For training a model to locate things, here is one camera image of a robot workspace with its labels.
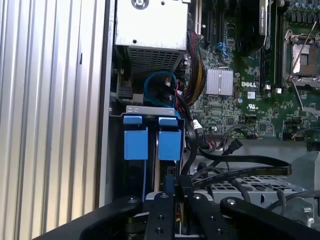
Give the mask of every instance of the pcie slot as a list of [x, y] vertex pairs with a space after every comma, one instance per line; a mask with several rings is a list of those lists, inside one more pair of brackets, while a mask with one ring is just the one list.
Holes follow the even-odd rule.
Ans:
[[275, 46], [275, 79], [274, 83], [276, 88], [281, 88], [283, 85], [283, 39], [284, 39], [284, 25], [285, 25], [285, 12], [288, 9], [288, 6], [276, 7], [277, 16], [276, 16], [276, 46]]
[[206, 31], [205, 31], [205, 43], [210, 45], [212, 43], [212, 30], [213, 30], [213, 6], [212, 0], [206, 0]]
[[217, 0], [216, 13], [217, 13], [216, 42], [223, 43], [224, 25], [225, 25], [225, 1], [224, 0]]
[[202, 0], [195, 0], [195, 15], [194, 15], [194, 31], [196, 34], [201, 35], [202, 28]]

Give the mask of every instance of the cpu socket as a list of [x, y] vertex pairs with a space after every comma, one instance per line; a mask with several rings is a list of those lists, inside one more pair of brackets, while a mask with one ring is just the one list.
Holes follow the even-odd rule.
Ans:
[[299, 87], [320, 87], [320, 33], [310, 35], [308, 39], [307, 37], [307, 34], [296, 35], [292, 30], [286, 32], [283, 44], [283, 78], [288, 86], [294, 82]]

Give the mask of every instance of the blue drive bracket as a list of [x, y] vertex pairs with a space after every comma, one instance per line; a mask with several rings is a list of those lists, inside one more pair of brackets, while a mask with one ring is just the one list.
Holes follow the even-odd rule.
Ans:
[[130, 127], [130, 130], [124, 131], [125, 160], [148, 159], [148, 128], [139, 128], [142, 123], [142, 116], [128, 115], [123, 117], [123, 124]]
[[177, 119], [175, 117], [159, 117], [158, 123], [162, 127], [159, 131], [159, 160], [180, 161], [182, 133], [178, 128]]

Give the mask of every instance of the chip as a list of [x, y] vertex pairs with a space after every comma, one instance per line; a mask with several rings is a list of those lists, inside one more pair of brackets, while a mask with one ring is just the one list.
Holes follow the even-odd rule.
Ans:
[[266, 125], [265, 123], [260, 123], [260, 125], [259, 125], [259, 130], [260, 130], [260, 131], [265, 131], [265, 130], [267, 130], [267, 125]]
[[229, 126], [232, 126], [235, 124], [235, 119], [233, 117], [228, 117], [226, 119], [226, 124], [229, 125]]

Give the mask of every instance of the motherboard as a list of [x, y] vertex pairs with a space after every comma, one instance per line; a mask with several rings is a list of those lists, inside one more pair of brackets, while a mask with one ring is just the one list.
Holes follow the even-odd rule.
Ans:
[[[320, 25], [315, 23], [320, 20], [320, 0], [266, 1], [265, 43], [254, 53], [248, 50], [250, 55], [239, 50], [245, 18], [240, 2], [202, 1], [206, 20], [201, 23], [200, 53], [207, 70], [206, 87], [191, 112], [203, 135], [218, 139], [231, 126], [244, 124], [262, 140], [320, 141], [317, 132], [293, 137], [320, 127]], [[290, 46], [288, 33], [294, 41]], [[296, 76], [295, 83], [287, 81], [290, 74]], [[231, 136], [255, 138], [243, 130]]]

